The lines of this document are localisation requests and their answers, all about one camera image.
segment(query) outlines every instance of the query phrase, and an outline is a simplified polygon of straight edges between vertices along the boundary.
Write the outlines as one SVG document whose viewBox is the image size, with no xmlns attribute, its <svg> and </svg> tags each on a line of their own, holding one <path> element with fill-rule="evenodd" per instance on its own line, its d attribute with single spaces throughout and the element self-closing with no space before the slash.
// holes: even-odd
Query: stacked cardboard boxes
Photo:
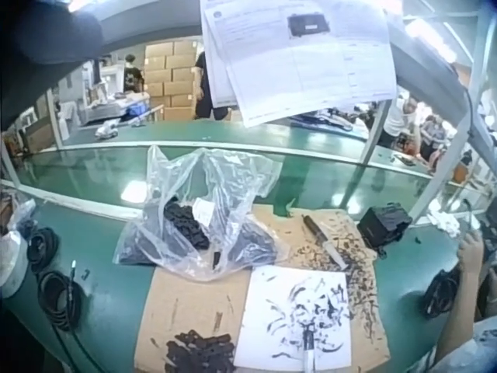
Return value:
<svg viewBox="0 0 497 373">
<path fill-rule="evenodd" d="M 145 91 L 151 106 L 164 105 L 165 120 L 191 120 L 194 113 L 195 41 L 174 41 L 145 48 Z"/>
</svg>

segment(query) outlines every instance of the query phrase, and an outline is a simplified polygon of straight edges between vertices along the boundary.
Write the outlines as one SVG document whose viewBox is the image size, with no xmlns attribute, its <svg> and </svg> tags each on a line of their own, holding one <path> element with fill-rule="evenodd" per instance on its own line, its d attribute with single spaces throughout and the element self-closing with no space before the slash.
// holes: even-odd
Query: green work surface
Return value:
<svg viewBox="0 0 497 373">
<path fill-rule="evenodd" d="M 124 223 L 37 201 L 35 219 L 60 236 L 58 254 L 50 265 L 69 275 L 76 260 L 75 281 L 85 292 L 82 319 L 76 333 L 83 346 L 107 372 L 131 372 L 134 348 L 153 270 L 112 264 L 113 251 Z M 85 270 L 89 271 L 82 280 Z M 61 361 L 68 363 L 54 331 L 36 298 L 30 272 L 19 291 L 5 305 L 21 323 Z M 61 333 L 81 372 L 95 371 L 67 333 Z"/>
<path fill-rule="evenodd" d="M 170 159 L 193 150 L 162 147 Z M 132 180 L 146 180 L 147 151 L 145 147 L 133 147 L 45 152 L 26 161 L 18 175 L 21 183 L 30 187 L 104 204 L 140 207 L 122 200 L 121 194 Z M 265 200 L 257 202 L 273 204 L 277 214 L 284 214 L 284 207 L 292 200 L 294 207 L 347 207 L 354 218 L 360 218 L 370 206 L 389 202 L 399 202 L 409 211 L 429 182 L 420 176 L 374 167 L 295 155 L 264 155 L 282 162 L 283 167 L 276 187 Z M 447 202 L 456 190 L 450 184 L 444 188 L 439 198 L 444 209 L 449 210 Z M 474 209 L 486 203 L 474 190 L 467 189 L 461 195 L 473 203 Z"/>
<path fill-rule="evenodd" d="M 152 269 L 112 263 L 123 222 L 53 204 L 39 205 L 35 218 L 40 226 L 51 227 L 61 237 L 50 268 L 68 274 L 71 261 L 77 261 L 75 280 L 86 294 L 77 330 L 80 340 L 106 371 L 132 372 Z M 421 244 L 415 243 L 416 237 Z M 377 371 L 399 373 L 436 342 L 445 317 L 424 320 L 418 311 L 418 300 L 440 269 L 448 270 L 454 265 L 455 250 L 456 243 L 434 227 L 412 228 L 403 240 L 387 247 L 386 259 L 375 263 L 380 315 L 391 352 L 391 360 Z M 85 270 L 89 270 L 89 276 L 82 280 Z M 31 273 L 5 305 L 54 356 L 67 362 L 37 304 L 36 282 Z M 94 372 L 72 338 L 62 334 L 80 370 Z"/>
<path fill-rule="evenodd" d="M 96 143 L 95 130 L 95 128 L 86 128 L 76 131 L 64 144 L 83 145 Z M 212 120 L 163 121 L 149 123 L 143 127 L 122 127 L 119 128 L 119 135 L 116 138 L 99 141 L 98 143 L 130 141 L 208 141 L 259 145 L 319 152 L 326 155 L 347 157 L 356 161 L 359 160 L 364 149 L 363 141 L 337 134 L 312 131 L 306 128 L 288 127 L 279 124 L 261 124 L 247 128 L 240 123 Z M 400 154 L 400 152 L 377 146 L 370 162 L 428 175 L 428 169 L 418 162 L 414 166 L 406 166 L 394 157 L 394 155 Z"/>
</svg>

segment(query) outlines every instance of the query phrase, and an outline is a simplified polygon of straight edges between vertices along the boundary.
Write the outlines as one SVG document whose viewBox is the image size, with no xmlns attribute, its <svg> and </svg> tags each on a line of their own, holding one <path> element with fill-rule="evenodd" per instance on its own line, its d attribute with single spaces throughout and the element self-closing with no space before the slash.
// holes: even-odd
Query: printed instruction sheet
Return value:
<svg viewBox="0 0 497 373">
<path fill-rule="evenodd" d="M 388 25 L 370 2 L 226 0 L 204 13 L 247 127 L 395 95 Z"/>
<path fill-rule="evenodd" d="M 200 0 L 203 46 L 213 107 L 236 105 L 235 93 L 226 72 L 226 65 L 217 51 L 212 31 L 210 31 L 205 16 L 206 9 L 223 4 L 226 1 L 232 0 Z"/>
</svg>

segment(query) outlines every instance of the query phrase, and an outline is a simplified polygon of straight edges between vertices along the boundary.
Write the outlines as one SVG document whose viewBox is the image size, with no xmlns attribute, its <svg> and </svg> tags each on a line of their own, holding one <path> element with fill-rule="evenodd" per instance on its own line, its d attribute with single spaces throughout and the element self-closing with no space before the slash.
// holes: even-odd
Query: white label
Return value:
<svg viewBox="0 0 497 373">
<path fill-rule="evenodd" d="M 204 227 L 208 227 L 214 213 L 214 202 L 197 198 L 193 202 L 193 217 Z"/>
<path fill-rule="evenodd" d="M 242 161 L 240 160 L 240 158 L 236 155 L 225 155 L 224 156 L 228 161 L 230 162 L 233 162 L 233 163 L 236 163 L 237 165 L 242 165 L 243 166 L 243 163 Z"/>
</svg>

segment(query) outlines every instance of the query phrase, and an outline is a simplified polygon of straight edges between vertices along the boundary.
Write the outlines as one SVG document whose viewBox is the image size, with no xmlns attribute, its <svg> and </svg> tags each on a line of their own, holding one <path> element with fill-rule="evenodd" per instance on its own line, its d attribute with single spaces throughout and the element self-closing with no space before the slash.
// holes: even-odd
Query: white paper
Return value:
<svg viewBox="0 0 497 373">
<path fill-rule="evenodd" d="M 192 212 L 195 220 L 204 227 L 208 227 L 214 213 L 214 202 L 197 198 L 193 202 Z"/>
<path fill-rule="evenodd" d="M 224 62 L 217 52 L 214 37 L 207 24 L 205 10 L 232 0 L 200 0 L 203 47 L 209 75 L 210 97 L 213 107 L 234 106 L 236 97 L 231 87 Z"/>
<path fill-rule="evenodd" d="M 369 2 L 226 0 L 205 16 L 248 127 L 395 95 L 388 26 Z"/>
<path fill-rule="evenodd" d="M 302 324 L 315 326 L 317 371 L 352 364 L 346 275 L 277 266 L 254 269 L 235 366 L 303 371 Z"/>
</svg>

